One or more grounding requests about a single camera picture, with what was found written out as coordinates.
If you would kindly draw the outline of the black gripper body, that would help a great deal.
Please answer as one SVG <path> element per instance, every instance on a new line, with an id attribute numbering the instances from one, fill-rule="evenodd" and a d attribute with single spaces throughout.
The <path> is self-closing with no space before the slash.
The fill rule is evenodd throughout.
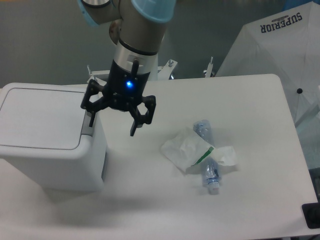
<path id="1" fill-rule="evenodd" d="M 106 86 L 102 95 L 106 105 L 112 109 L 128 112 L 136 110 L 142 103 L 143 91 L 149 78 L 149 73 L 138 73 L 140 62 L 134 59 L 129 69 L 121 68 L 112 62 Z"/>

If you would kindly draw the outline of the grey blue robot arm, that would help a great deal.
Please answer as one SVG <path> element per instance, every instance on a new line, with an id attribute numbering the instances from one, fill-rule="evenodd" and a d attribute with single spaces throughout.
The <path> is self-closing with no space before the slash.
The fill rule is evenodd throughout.
<path id="1" fill-rule="evenodd" d="M 156 109 L 154 95 L 143 96 L 168 22 L 174 0 L 79 0 L 78 6 L 92 26 L 119 20 L 116 50 L 105 85 L 91 79 L 80 107 L 94 124 L 96 113 L 106 108 L 129 112 L 130 135 L 151 124 Z"/>

